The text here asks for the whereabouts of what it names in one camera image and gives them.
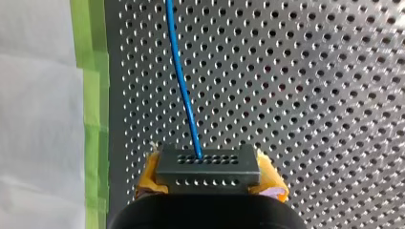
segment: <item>blue wire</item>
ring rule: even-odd
[[[203,158],[202,148],[200,146],[199,134],[197,132],[196,121],[194,120],[193,108],[191,107],[190,98],[187,93],[187,86],[184,82],[184,75],[182,74],[181,62],[179,57],[179,48],[177,44],[175,19],[173,15],[173,2],[172,0],[166,1],[166,17],[167,26],[169,28],[169,38],[172,47],[173,60],[176,70],[176,75],[179,81],[182,101],[184,103],[185,112],[187,113],[188,124],[190,125],[191,137],[193,140],[194,151],[198,159]]]

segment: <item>black cylindrical object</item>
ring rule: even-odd
[[[123,209],[110,229],[305,229],[284,203],[258,195],[154,195]]]

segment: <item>green strip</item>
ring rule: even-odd
[[[71,0],[76,65],[83,69],[86,228],[106,228],[109,59],[103,0]]]

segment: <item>perforated metal box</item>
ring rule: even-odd
[[[260,182],[260,170],[253,147],[235,150],[203,150],[196,159],[193,150],[165,146],[156,170],[158,184],[171,194],[247,194]]]
[[[175,1],[204,149],[261,148],[308,228],[403,228],[404,4]],[[113,215],[150,141],[191,141],[164,3],[109,0],[106,12]]]

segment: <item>perforated metal panel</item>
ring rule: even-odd
[[[149,142],[191,147],[162,1],[106,1],[110,216]],[[176,1],[204,148],[261,148],[308,228],[405,228],[405,1]]]

